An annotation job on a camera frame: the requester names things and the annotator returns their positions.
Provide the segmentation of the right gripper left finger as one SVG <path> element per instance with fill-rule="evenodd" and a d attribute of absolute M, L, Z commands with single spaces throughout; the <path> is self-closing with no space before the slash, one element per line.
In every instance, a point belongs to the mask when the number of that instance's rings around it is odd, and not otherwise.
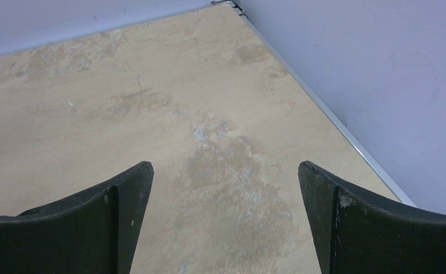
<path fill-rule="evenodd" d="M 154 171 L 141 162 L 58 201 L 0 216 L 0 273 L 129 273 Z"/>

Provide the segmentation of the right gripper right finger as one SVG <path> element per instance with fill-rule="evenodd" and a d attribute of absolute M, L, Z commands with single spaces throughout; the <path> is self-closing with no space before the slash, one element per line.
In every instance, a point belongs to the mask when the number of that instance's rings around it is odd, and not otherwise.
<path fill-rule="evenodd" d="M 446 215 L 302 162 L 298 178 L 322 273 L 446 273 Z"/>

